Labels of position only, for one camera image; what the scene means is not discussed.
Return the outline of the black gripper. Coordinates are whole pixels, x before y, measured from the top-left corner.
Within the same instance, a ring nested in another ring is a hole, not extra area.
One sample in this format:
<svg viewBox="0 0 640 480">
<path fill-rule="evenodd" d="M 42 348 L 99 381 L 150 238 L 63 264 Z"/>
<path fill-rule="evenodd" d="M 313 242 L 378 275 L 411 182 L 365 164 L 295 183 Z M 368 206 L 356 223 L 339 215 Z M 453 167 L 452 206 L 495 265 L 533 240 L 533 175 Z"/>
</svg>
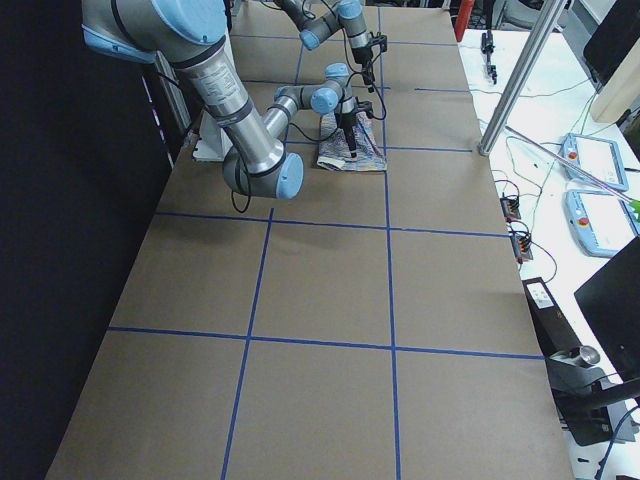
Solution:
<svg viewBox="0 0 640 480">
<path fill-rule="evenodd" d="M 357 157 L 357 141 L 353 128 L 358 125 L 357 112 L 337 113 L 337 127 L 343 130 L 345 142 L 351 158 Z"/>
<path fill-rule="evenodd" d="M 362 64 L 360 75 L 363 83 L 368 92 L 373 93 L 375 90 L 375 75 L 373 72 L 373 62 L 371 61 L 371 48 L 369 46 L 352 48 L 351 53 L 355 63 Z"/>
</svg>

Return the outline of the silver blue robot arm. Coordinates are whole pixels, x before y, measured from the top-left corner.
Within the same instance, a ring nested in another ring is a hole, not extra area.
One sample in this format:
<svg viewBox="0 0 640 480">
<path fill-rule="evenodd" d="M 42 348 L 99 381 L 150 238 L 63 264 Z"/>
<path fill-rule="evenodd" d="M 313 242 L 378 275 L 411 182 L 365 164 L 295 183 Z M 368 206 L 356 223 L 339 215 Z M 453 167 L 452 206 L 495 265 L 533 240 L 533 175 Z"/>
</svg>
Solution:
<svg viewBox="0 0 640 480">
<path fill-rule="evenodd" d="M 260 115 L 225 52 L 227 17 L 221 1 L 85 1 L 85 43 L 115 58 L 153 63 L 162 53 L 193 84 L 233 148 L 223 162 L 230 189 L 247 196 L 291 199 L 304 164 L 286 152 L 279 135 L 300 110 L 333 114 L 351 149 L 357 105 L 347 67 L 329 65 L 320 85 L 285 86 Z"/>
<path fill-rule="evenodd" d="M 342 31 L 348 40 L 355 63 L 360 66 L 364 84 L 370 93 L 374 92 L 373 47 L 381 36 L 375 36 L 368 29 L 363 6 L 359 1 L 336 1 L 328 7 L 328 12 L 320 17 L 307 10 L 302 1 L 275 0 L 274 3 L 295 24 L 299 38 L 309 51 L 318 48 L 336 32 Z"/>
</svg>

